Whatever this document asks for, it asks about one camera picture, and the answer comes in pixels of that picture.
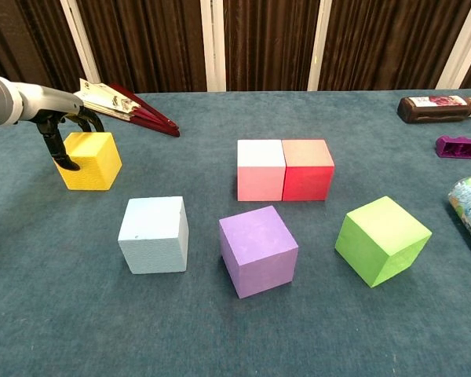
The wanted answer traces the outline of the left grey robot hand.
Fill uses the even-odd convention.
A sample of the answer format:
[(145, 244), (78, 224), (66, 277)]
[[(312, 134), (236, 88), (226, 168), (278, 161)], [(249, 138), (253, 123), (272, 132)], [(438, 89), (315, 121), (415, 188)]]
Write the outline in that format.
[(85, 107), (73, 93), (36, 84), (15, 82), (23, 101), (21, 121), (35, 123), (54, 162), (65, 170), (78, 171), (80, 166), (66, 152), (58, 125), (66, 119), (77, 123), (84, 132), (104, 132), (95, 112)]

